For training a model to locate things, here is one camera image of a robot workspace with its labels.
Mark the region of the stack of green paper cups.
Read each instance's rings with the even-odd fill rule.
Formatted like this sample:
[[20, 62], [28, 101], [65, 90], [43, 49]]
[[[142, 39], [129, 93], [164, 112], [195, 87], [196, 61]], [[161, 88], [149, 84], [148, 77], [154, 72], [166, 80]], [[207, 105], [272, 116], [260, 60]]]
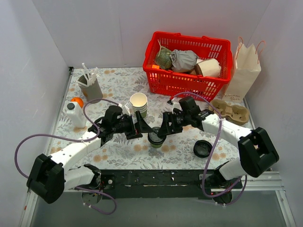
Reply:
[[143, 93], [135, 93], [130, 97], [130, 103], [132, 105], [133, 112], [140, 112], [142, 118], [147, 115], [148, 99]]

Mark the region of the green paper coffee cup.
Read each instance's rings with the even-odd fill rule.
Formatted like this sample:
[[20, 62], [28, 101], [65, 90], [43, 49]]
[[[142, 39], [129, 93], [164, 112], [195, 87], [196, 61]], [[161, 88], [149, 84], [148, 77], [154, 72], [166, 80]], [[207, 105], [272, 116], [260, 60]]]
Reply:
[[163, 143], [164, 143], [163, 140], [158, 141], [158, 142], [153, 141], [153, 140], [150, 140], [149, 142], [150, 142], [150, 145], [151, 145], [153, 148], [160, 148], [160, 147], [163, 145]]

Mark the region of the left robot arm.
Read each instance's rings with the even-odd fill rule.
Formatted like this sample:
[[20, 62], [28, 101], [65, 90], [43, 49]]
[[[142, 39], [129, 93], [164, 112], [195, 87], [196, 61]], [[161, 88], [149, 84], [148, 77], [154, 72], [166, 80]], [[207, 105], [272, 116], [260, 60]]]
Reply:
[[105, 115], [88, 128], [79, 142], [72, 143], [53, 155], [39, 155], [34, 161], [27, 187], [48, 204], [58, 200], [64, 190], [77, 186], [92, 190], [100, 188], [101, 170], [91, 164], [78, 169], [72, 167], [87, 154], [110, 141], [114, 134], [125, 134], [130, 140], [152, 132], [140, 112], [136, 112], [135, 117], [136, 122], [124, 114], [121, 107], [110, 106]]

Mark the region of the beige paper bag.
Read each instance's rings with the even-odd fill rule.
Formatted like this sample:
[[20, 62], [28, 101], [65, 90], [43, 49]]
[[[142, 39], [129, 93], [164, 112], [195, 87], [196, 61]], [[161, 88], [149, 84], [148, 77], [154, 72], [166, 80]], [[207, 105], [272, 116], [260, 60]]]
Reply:
[[261, 72], [260, 56], [266, 42], [246, 47], [242, 37], [238, 37], [238, 46], [233, 57], [231, 80], [224, 87], [223, 101], [240, 103]]

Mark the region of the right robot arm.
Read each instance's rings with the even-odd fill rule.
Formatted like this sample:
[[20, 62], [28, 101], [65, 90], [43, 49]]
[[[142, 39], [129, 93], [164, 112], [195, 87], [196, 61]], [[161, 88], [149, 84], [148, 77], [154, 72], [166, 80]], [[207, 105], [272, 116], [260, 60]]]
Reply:
[[184, 126], [191, 125], [201, 131], [218, 133], [219, 137], [238, 148], [239, 158], [228, 161], [214, 170], [210, 176], [204, 175], [201, 186], [227, 187], [232, 179], [242, 176], [259, 177], [279, 161], [279, 155], [263, 128], [254, 130], [238, 126], [222, 119], [210, 110], [201, 110], [195, 100], [187, 96], [179, 101], [180, 108], [163, 113], [158, 137], [181, 133]]

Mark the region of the cardboard cup carrier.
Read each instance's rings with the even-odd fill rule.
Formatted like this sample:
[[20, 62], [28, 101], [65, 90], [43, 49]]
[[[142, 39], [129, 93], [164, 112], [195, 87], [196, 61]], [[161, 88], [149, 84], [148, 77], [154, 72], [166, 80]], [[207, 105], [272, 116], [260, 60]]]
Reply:
[[228, 104], [225, 101], [214, 99], [210, 104], [221, 114], [221, 117], [237, 125], [244, 125], [249, 121], [250, 112], [246, 107]]

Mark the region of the black plastic cup lid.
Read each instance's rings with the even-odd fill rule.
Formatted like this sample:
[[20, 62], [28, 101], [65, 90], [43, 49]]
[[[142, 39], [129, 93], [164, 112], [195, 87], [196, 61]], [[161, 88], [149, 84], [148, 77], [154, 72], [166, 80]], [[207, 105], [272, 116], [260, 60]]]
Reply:
[[159, 138], [157, 136], [159, 129], [160, 129], [160, 127], [153, 127], [152, 128], [152, 132], [148, 133], [148, 141], [150, 141], [150, 140], [153, 140], [153, 141], [156, 141], [156, 142], [161, 141], [161, 140], [165, 141], [166, 137]]

